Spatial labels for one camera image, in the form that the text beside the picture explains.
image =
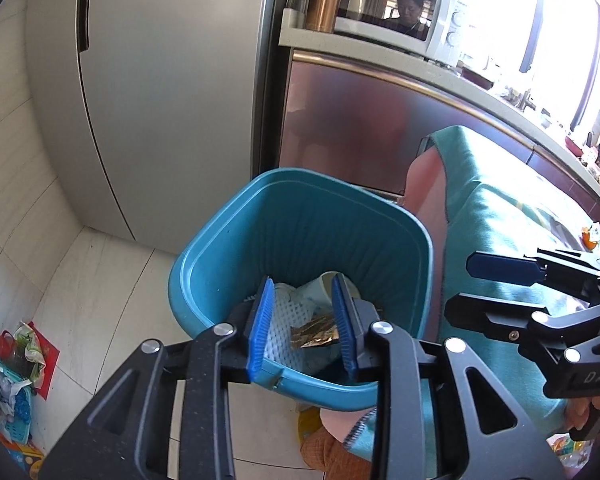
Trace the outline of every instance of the countertop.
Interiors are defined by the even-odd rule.
[[[501,120],[529,139],[534,145],[547,150],[559,162],[564,164],[569,174],[577,176],[581,184],[589,187],[600,197],[600,184],[571,152],[553,140],[540,127],[533,124],[519,110],[497,96],[489,94],[479,86],[462,79],[451,70],[446,70],[415,56],[409,56],[397,50],[346,36],[296,28],[294,23],[298,22],[300,16],[295,11],[285,9],[282,30],[280,31],[279,44],[281,46],[372,64],[461,98]]]

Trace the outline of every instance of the gold wrapper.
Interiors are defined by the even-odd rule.
[[[333,314],[314,317],[301,327],[291,327],[291,348],[328,346],[339,340],[338,327]]]

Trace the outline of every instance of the plastic basket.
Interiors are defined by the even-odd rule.
[[[284,168],[254,179],[189,243],[171,270],[169,298],[195,337],[254,294],[265,274],[299,286],[338,270],[388,320],[421,337],[431,269],[429,235],[410,213],[334,178]],[[375,383],[328,383],[268,359],[256,382],[333,410],[377,400]]]
[[[2,364],[0,364],[0,366],[2,366],[4,374],[8,378],[10,378],[12,381],[19,383],[20,381],[23,380],[22,377],[13,373],[7,367],[3,366]],[[23,388],[23,390],[24,390],[27,402],[29,403],[29,407],[31,407],[31,388],[29,386],[25,386]],[[11,435],[11,439],[14,442],[17,442],[18,444],[26,444],[27,441],[29,440],[29,432],[30,432],[31,424],[30,423],[25,424],[24,421],[21,418],[19,418],[18,416],[14,417],[13,422],[7,422],[5,427],[9,431],[9,434]]]

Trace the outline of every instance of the brown pants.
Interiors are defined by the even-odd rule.
[[[304,441],[300,453],[310,468],[326,473],[325,480],[368,480],[371,473],[371,462],[344,449],[324,428]]]

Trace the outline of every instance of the blue trash can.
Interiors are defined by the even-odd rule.
[[[387,320],[422,337],[432,272],[429,235],[409,212],[334,178],[272,170],[231,199],[171,270],[169,300],[191,337],[226,319],[263,276],[300,286],[327,270],[349,276]],[[256,382],[332,410],[375,405],[375,383],[328,383],[265,359]]]

